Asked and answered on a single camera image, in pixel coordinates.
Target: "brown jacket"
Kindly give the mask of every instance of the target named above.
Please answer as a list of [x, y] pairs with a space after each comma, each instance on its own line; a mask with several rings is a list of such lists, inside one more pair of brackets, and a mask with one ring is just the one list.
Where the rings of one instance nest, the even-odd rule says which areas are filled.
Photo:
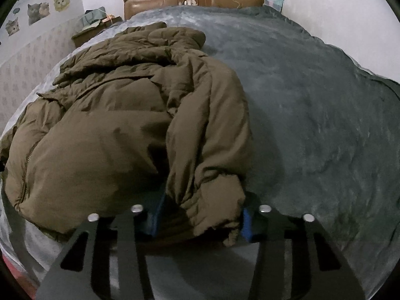
[[159, 238], [238, 232], [250, 158], [235, 72], [200, 51], [204, 33], [128, 28], [67, 60], [0, 142], [5, 192], [24, 218], [68, 234], [114, 216], [166, 179], [175, 205]]

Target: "cat face sticker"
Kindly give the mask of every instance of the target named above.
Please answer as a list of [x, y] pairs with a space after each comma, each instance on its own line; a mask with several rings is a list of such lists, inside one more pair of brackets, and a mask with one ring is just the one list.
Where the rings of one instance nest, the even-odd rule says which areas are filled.
[[49, 3], [35, 3], [27, 5], [27, 15], [29, 17], [29, 26], [35, 22], [47, 17], [50, 14]]
[[5, 25], [5, 29], [9, 37], [18, 32], [20, 29], [20, 25], [18, 24], [18, 18], [15, 19], [14, 21], [9, 20], [8, 23], [6, 23]]
[[58, 12], [67, 10], [69, 5], [70, 0], [54, 0], [54, 7]]

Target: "metal bolt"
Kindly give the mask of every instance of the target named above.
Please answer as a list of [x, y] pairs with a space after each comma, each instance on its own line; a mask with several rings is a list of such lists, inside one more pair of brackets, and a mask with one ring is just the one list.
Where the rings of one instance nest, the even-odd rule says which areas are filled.
[[133, 206], [130, 208], [130, 210], [131, 210], [133, 213], [141, 213], [141, 212], [143, 212], [143, 205], [141, 205], [141, 204], [133, 205]]
[[272, 211], [272, 207], [270, 207], [269, 205], [263, 204], [263, 205], [259, 206], [258, 210], [261, 213], [270, 213]]
[[99, 218], [100, 218], [100, 216], [97, 213], [92, 213], [87, 216], [87, 220], [89, 222], [95, 222], [95, 221], [99, 220]]
[[315, 220], [315, 218], [312, 214], [307, 213], [307, 214], [303, 215], [303, 220], [305, 222], [313, 222]]

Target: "patterned wallpaper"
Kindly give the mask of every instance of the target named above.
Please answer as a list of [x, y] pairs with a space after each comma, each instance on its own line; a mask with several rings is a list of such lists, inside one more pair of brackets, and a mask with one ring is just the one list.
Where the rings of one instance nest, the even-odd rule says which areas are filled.
[[0, 67], [0, 133], [27, 95], [74, 49], [71, 19], [27, 44]]

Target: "gray fleece blanket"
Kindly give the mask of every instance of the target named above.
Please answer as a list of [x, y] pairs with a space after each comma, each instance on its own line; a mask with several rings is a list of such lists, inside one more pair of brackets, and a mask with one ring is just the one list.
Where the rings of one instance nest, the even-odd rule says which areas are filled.
[[[247, 190], [284, 214], [314, 214], [369, 299], [400, 257], [398, 85], [266, 6], [150, 10], [74, 53], [127, 27], [158, 21], [203, 31], [203, 51], [237, 72], [255, 145]], [[51, 88], [61, 63], [7, 127], [35, 92]], [[61, 245], [16, 216], [4, 196], [2, 201], [1, 247], [39, 283]], [[172, 257], [149, 256], [156, 299], [246, 299], [256, 255], [256, 245], [239, 245], [224, 255], [184, 249]], [[111, 271], [117, 287], [115, 259]]]

